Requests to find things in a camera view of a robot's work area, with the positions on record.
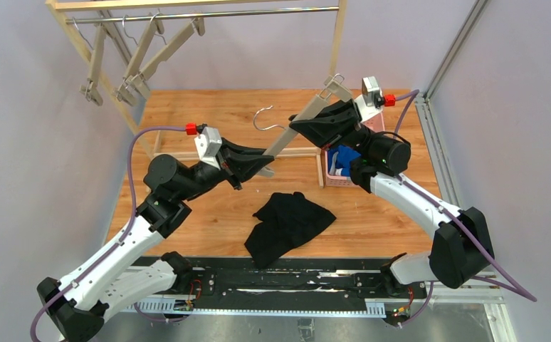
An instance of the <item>black cloth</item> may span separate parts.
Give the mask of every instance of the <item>black cloth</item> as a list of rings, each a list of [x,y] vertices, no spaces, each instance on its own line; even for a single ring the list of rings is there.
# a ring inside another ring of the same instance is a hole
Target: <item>black cloth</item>
[[[244,243],[259,269],[300,247],[330,226],[336,216],[300,192],[275,192],[254,215],[257,224]]]

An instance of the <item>gray floor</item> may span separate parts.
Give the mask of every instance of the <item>gray floor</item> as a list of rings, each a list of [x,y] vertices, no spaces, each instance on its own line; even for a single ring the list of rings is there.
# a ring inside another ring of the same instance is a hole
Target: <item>gray floor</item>
[[[300,317],[191,316],[164,325],[135,313],[120,313],[93,342],[281,342],[303,341]],[[315,318],[314,339],[306,342],[347,341],[475,341],[493,342],[480,304],[435,304],[402,330],[380,319]]]

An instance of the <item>white wall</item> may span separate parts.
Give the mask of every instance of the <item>white wall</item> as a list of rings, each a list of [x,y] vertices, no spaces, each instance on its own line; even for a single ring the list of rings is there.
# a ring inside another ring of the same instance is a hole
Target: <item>white wall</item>
[[[161,9],[191,13],[299,6],[336,0]],[[375,75],[386,88],[425,87],[461,27],[473,0],[350,0],[337,72],[350,87]],[[113,14],[147,15],[148,11]],[[152,79],[158,89],[320,88],[330,67],[336,13],[279,14],[206,19],[206,34],[193,36]],[[167,39],[186,21],[165,21]],[[147,22],[127,23],[137,38]],[[131,50],[132,40],[127,39]],[[152,42],[148,56],[164,43]]]
[[[98,108],[78,93],[86,65],[43,2],[0,1],[0,341],[29,341],[39,281],[102,244],[131,137],[105,94]],[[46,319],[39,336],[57,329]]]
[[[521,342],[551,339],[551,1],[490,1],[433,100],[458,190],[496,259],[539,301],[505,294]]]

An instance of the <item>plastic basket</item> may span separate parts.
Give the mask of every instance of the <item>plastic basket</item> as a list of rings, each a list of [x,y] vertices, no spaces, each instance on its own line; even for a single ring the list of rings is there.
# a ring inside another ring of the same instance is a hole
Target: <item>plastic basket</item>
[[[384,116],[380,112],[378,115],[374,116],[370,120],[364,123],[366,127],[375,131],[382,132],[384,130]],[[324,152],[326,164],[324,166],[324,175],[326,175],[325,186],[327,187],[357,187],[357,185],[351,182],[351,178],[345,176],[332,176],[328,174],[328,153]]]

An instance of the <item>hanging rod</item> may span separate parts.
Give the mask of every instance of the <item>hanging rod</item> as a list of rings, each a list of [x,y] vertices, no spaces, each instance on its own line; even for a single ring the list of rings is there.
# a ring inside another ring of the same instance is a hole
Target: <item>hanging rod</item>
[[[190,14],[161,14],[154,20],[165,19],[193,19],[193,18],[216,18],[221,16],[257,16],[260,14],[286,14],[286,13],[307,13],[307,12],[330,12],[338,11],[338,6],[331,7],[295,7],[286,9],[256,9],[252,11],[231,11],[231,12],[210,12],[210,13],[190,13]],[[126,18],[89,18],[76,19],[76,24],[99,24],[99,23],[120,23],[125,21],[149,21],[152,16],[127,16]],[[74,24],[72,19],[67,19],[68,25]]]

